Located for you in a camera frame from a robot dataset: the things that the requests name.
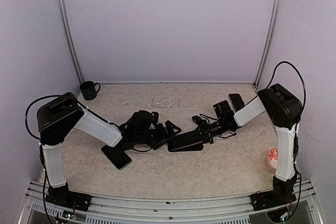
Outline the black phone case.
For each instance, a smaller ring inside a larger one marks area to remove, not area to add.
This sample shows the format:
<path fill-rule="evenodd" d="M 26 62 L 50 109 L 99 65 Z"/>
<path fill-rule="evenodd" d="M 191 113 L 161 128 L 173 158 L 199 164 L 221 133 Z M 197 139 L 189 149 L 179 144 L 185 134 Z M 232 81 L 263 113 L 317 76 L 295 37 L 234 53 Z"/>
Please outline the black phone case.
<path fill-rule="evenodd" d="M 178 146 L 184 146 L 184 145 L 188 145 L 188 144 L 192 144 L 192 143 L 198 143 L 198 142 L 184 142 L 184 143 L 177 143 L 177 142 L 173 142 L 173 137 L 171 139 L 169 139 L 167 141 L 167 149 L 168 149 L 168 144 L 169 143 L 175 143 L 177 144 Z"/>

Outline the purple-edged smartphone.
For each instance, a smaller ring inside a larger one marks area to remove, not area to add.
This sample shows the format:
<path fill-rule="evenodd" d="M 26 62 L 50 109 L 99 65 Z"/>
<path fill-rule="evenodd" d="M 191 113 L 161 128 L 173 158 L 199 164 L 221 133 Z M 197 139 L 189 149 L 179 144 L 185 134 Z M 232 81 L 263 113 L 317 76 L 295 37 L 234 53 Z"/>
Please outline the purple-edged smartphone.
<path fill-rule="evenodd" d="M 183 152 L 183 151 L 201 151 L 203 149 L 203 143 L 192 143 L 184 146 L 178 146 L 175 143 L 168 144 L 168 150 L 170 152 Z"/>

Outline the blue smartphone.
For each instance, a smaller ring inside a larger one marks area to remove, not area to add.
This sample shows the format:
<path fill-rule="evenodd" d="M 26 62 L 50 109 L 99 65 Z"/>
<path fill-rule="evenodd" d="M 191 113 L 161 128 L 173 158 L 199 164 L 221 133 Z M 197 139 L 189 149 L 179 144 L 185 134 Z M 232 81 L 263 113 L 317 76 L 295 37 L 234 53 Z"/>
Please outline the blue smartphone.
<path fill-rule="evenodd" d="M 230 93 L 228 97 L 236 112 L 241 110 L 245 106 L 245 103 L 239 93 Z"/>

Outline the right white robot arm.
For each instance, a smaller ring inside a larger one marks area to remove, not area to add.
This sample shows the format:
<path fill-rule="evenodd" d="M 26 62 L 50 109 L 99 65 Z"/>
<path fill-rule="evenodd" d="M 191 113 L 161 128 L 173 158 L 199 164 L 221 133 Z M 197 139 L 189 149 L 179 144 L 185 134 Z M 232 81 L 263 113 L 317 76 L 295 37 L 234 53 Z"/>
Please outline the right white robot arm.
<path fill-rule="evenodd" d="M 170 152 L 190 151 L 195 146 L 213 143 L 214 137 L 223 138 L 223 133 L 236 135 L 237 129 L 249 124 L 256 117 L 267 113 L 275 127 L 278 142 L 278 163 L 275 183 L 295 183 L 299 172 L 296 169 L 298 155 L 298 130 L 306 101 L 300 101 L 282 85 L 271 82 L 259 90 L 249 102 L 241 97 L 224 100 L 213 106 L 216 118 L 209 123 L 208 116 L 194 116 L 197 128 L 172 137 L 168 141 Z"/>

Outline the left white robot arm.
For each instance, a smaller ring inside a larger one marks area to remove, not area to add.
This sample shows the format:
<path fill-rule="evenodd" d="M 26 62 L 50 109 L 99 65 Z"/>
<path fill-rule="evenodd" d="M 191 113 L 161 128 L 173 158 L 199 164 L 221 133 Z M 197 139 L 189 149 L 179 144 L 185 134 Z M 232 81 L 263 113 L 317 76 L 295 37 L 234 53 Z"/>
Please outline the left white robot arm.
<path fill-rule="evenodd" d="M 37 110 L 40 134 L 37 139 L 46 181 L 54 188 L 53 197 L 64 206 L 74 199 L 72 191 L 66 188 L 62 157 L 62 144 L 71 130 L 82 131 L 103 142 L 102 152 L 118 170 L 132 162 L 126 151 L 134 150 L 137 145 L 156 150 L 182 131 L 171 121 L 159 123 L 157 112 L 140 110 L 125 123 L 116 125 L 91 111 L 71 92 L 50 95 L 50 99 Z"/>

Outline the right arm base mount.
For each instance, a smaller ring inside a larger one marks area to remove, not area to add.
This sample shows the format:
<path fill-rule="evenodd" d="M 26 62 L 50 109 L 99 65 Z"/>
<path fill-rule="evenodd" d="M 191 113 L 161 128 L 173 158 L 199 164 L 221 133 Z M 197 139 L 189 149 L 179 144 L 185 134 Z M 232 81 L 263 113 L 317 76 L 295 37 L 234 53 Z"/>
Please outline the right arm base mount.
<path fill-rule="evenodd" d="M 293 187 L 297 181 L 295 174 L 292 179 L 282 181 L 273 177 L 272 190 L 254 193 L 250 196 L 254 211 L 282 206 L 296 201 Z"/>

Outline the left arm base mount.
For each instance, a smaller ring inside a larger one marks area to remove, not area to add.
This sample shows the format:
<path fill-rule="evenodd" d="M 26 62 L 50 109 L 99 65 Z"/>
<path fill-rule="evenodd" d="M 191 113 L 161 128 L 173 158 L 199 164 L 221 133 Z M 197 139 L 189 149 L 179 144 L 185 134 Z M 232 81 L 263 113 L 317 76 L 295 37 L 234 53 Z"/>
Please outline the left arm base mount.
<path fill-rule="evenodd" d="M 60 187 L 49 186 L 45 201 L 72 210 L 88 211 L 91 195 L 69 190 L 68 183 Z"/>

